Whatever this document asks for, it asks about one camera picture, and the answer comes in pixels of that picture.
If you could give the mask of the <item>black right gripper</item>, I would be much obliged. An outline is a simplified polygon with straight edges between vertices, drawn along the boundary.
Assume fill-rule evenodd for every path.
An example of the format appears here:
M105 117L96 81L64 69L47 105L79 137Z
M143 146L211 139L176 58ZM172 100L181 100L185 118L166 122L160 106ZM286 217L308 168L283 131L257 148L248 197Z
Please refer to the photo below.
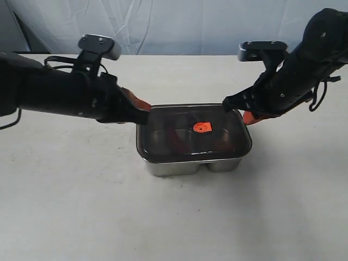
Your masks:
M222 102L225 111L244 110L243 123L274 119L313 97L313 66L282 65L265 70L255 83Z

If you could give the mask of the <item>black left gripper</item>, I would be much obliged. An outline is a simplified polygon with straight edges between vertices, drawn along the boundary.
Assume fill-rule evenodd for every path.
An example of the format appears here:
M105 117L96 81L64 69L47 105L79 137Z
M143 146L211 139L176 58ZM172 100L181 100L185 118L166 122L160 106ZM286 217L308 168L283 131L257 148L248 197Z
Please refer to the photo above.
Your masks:
M130 90L118 86L117 77L101 73L85 84L79 116L95 119L99 123L118 125L127 122L138 125L148 123L151 105L137 98Z

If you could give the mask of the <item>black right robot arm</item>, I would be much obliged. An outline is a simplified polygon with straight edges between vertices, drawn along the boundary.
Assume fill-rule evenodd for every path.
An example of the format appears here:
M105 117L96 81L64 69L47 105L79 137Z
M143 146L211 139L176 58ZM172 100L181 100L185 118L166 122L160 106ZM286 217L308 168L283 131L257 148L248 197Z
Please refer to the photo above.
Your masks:
M337 82L333 73L347 65L347 12L324 8L307 23L301 42L287 52L281 41L247 41L239 46L240 61L262 61L265 71L245 90L225 97L225 111L243 110L246 122L280 117L308 102L315 111L321 83Z

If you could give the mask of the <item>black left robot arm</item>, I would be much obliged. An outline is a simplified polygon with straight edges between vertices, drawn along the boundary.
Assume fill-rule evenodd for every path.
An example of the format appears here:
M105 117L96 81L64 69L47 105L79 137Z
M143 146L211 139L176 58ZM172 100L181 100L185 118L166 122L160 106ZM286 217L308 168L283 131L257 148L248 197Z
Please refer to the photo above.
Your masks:
M136 106L117 77L86 70L64 72L16 53L1 53L1 116L18 109L145 125L149 113Z

